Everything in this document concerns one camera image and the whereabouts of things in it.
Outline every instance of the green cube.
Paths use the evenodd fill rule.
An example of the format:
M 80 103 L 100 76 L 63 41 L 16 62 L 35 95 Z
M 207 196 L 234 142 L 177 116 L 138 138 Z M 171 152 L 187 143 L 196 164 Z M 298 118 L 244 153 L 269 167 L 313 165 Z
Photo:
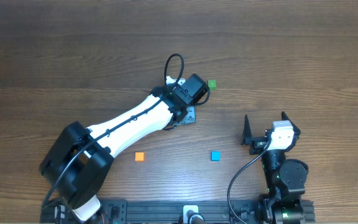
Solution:
M 210 90 L 216 90 L 216 80 L 208 80 L 208 86 Z

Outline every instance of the blue cube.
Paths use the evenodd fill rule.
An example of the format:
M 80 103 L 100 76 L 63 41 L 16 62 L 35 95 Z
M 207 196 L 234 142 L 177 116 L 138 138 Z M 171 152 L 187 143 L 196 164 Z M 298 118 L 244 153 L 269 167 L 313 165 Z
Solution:
M 220 160 L 221 160 L 221 152 L 212 151 L 211 161 L 220 161 Z

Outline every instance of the wooden tabletop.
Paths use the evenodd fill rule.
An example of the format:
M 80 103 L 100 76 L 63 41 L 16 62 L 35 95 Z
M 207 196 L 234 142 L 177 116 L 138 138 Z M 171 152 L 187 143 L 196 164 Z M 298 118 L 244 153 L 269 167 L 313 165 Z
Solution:
M 102 123 L 184 77 L 216 80 L 197 122 L 157 131 L 114 161 L 99 198 L 225 200 L 253 158 L 240 145 L 286 111 L 288 153 L 309 165 L 303 199 L 319 222 L 358 222 L 358 1 L 0 1 L 0 222 L 38 222 L 38 166 L 73 121 Z M 175 77 L 179 61 L 169 75 Z M 221 151 L 211 162 L 210 152 Z M 145 162 L 135 162 L 145 152 Z M 257 162 L 232 198 L 266 192 Z

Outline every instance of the wood grain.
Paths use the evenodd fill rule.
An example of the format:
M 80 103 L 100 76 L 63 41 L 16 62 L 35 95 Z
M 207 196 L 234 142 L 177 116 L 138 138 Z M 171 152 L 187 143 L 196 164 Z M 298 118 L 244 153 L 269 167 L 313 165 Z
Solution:
M 111 119 L 163 83 L 167 57 L 217 80 L 197 123 L 157 131 L 114 161 L 99 192 L 128 200 L 225 200 L 281 111 L 301 128 L 319 222 L 358 222 L 358 1 L 0 1 L 0 222 L 38 222 L 38 165 L 62 129 Z M 179 62 L 169 69 L 175 76 Z M 145 152 L 145 163 L 134 153 Z M 221 151 L 220 162 L 209 153 Z M 260 164 L 233 198 L 264 193 Z

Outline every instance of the colored block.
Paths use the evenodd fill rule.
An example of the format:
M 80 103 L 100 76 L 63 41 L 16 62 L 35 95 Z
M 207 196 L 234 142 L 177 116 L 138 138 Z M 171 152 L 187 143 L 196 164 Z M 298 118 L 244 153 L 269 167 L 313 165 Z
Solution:
M 144 162 L 144 152 L 135 152 L 135 161 Z
M 220 161 L 221 160 L 221 152 L 213 151 L 211 152 L 211 161 Z
M 210 90 L 216 90 L 216 80 L 208 80 L 208 86 Z

